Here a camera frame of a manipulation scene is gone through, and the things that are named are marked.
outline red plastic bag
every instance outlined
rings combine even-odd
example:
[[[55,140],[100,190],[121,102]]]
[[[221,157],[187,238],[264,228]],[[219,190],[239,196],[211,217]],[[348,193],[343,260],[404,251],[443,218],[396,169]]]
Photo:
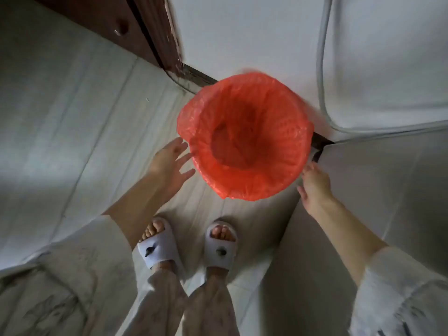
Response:
[[[177,132],[221,198],[255,201],[288,187],[305,166],[314,130],[306,106],[266,74],[239,74],[199,91]]]

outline gray cable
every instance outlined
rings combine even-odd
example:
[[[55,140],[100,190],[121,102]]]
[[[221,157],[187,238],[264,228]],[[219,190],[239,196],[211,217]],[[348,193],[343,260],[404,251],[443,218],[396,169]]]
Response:
[[[319,40],[317,44],[317,61],[316,61],[317,93],[319,99],[319,107],[326,121],[331,126],[331,128],[344,133],[387,134],[387,133],[409,132],[416,130],[432,130],[444,126],[448,127],[448,120],[441,120],[424,124],[414,124],[414,125],[379,128],[379,129],[351,129],[340,127],[333,121],[333,119],[328,114],[327,107],[325,106],[325,90],[323,87],[323,54],[325,51],[325,40],[327,38],[328,22],[330,20],[332,3],[333,0],[323,1],[323,12],[322,12],[322,20],[320,22]]]

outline hand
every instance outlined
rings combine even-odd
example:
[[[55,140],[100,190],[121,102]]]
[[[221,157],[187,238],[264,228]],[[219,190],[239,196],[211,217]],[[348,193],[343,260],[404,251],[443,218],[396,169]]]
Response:
[[[312,162],[303,168],[302,179],[303,186],[297,186],[297,191],[302,198],[303,207],[311,216],[314,216],[323,202],[334,198],[330,187],[330,177],[315,162]]]
[[[180,173],[181,167],[191,159],[192,154],[187,153],[177,159],[186,149],[188,144],[178,137],[169,142],[164,148],[157,152],[148,168],[148,175],[160,181],[162,202],[168,202],[181,189],[185,181],[196,172],[194,169]]]

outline white slipper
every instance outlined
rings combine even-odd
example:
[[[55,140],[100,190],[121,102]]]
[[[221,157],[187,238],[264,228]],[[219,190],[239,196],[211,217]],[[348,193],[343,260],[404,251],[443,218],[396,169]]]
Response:
[[[211,231],[217,225],[227,227],[232,235],[235,237],[235,241],[223,241],[211,237]],[[226,222],[215,221],[210,225],[205,232],[205,244],[204,244],[204,265],[205,267],[216,266],[223,269],[230,270],[233,265],[233,260],[237,254],[238,237],[235,229]]]
[[[183,279],[185,271],[179,252],[177,251],[176,240],[172,233],[171,226],[162,217],[157,219],[163,221],[165,230],[151,236],[137,244],[138,252],[142,255],[148,269],[159,262],[174,261],[176,264],[176,273],[179,278]]]

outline forearm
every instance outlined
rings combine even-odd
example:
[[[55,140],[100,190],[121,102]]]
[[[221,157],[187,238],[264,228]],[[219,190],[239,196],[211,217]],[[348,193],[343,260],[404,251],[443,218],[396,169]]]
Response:
[[[161,187],[160,179],[146,175],[104,212],[120,227],[131,248],[137,245],[148,222],[163,205]]]
[[[335,198],[321,203],[312,216],[322,227],[359,286],[369,260],[387,244]]]

